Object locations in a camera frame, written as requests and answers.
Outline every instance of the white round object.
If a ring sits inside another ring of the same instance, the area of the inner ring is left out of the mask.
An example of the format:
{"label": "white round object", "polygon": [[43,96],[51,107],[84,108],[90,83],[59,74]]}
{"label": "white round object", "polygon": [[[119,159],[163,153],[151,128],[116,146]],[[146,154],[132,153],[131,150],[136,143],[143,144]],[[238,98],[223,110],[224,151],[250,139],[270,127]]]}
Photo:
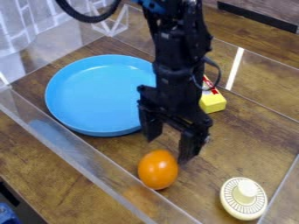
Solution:
{"label": "white round object", "polygon": [[262,186],[248,178],[231,178],[220,188],[220,203],[239,220],[252,221],[267,209],[267,195]]}

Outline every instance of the orange fruit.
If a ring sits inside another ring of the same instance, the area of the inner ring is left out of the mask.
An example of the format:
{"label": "orange fruit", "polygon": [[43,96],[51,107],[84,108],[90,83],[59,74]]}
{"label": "orange fruit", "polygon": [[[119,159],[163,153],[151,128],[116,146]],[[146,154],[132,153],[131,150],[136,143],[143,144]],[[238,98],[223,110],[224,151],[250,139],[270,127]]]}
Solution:
{"label": "orange fruit", "polygon": [[179,165],[168,150],[154,150],[142,158],[138,176],[143,183],[155,190],[168,187],[178,178]]}

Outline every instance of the blue plate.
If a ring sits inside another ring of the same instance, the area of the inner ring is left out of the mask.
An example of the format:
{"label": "blue plate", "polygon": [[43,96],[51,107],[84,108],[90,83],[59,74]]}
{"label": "blue plate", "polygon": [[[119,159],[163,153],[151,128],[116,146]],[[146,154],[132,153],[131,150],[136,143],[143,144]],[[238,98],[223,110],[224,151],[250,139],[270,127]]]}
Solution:
{"label": "blue plate", "polygon": [[155,86],[152,64],[124,55],[100,55],[67,65],[51,78],[46,104],[72,130],[115,137],[140,129],[140,85]]}

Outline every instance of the robotic arm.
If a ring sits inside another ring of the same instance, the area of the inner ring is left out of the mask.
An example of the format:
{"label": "robotic arm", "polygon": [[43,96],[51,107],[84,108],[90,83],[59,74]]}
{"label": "robotic arm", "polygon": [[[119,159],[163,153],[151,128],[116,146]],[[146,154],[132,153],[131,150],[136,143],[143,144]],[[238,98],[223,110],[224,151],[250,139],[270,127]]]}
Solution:
{"label": "robotic arm", "polygon": [[[142,130],[148,141],[162,135],[164,123],[182,132],[178,160],[184,164],[207,143],[212,125],[211,118],[199,107],[204,64],[219,68],[204,56],[211,50],[212,36],[203,21],[202,0],[132,1],[143,6],[155,46],[156,87],[138,88]],[[120,0],[98,17],[78,13],[67,0],[56,2],[79,21],[96,23],[115,12]]]}

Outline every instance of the transparent enclosure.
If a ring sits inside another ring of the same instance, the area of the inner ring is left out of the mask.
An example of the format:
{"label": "transparent enclosure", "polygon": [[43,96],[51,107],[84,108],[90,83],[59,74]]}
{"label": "transparent enclosure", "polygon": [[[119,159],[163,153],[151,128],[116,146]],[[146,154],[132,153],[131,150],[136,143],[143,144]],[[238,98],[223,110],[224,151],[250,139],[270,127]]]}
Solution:
{"label": "transparent enclosure", "polygon": [[[252,223],[283,223],[275,222],[283,211],[297,223],[298,69],[214,39],[208,56],[223,70],[219,91],[228,106],[210,115],[215,124],[200,155],[180,167],[174,185],[159,192],[139,181],[136,164],[156,148],[178,155],[176,130],[164,125],[163,135],[148,143],[140,132],[111,138],[83,136],[52,118],[44,89],[51,77],[72,61],[108,53],[155,58],[142,11],[124,5],[118,15],[107,22],[114,29],[116,21],[115,31],[108,34],[103,24],[68,20],[43,32],[30,47],[2,58],[14,60],[16,66],[2,70],[0,109],[143,222],[240,223],[222,208],[219,193],[228,178],[243,176],[264,187],[270,199],[266,214]],[[216,79],[214,68],[207,66],[206,74]],[[280,101],[280,95],[290,95],[290,100]],[[284,206],[288,197],[293,206]]]}

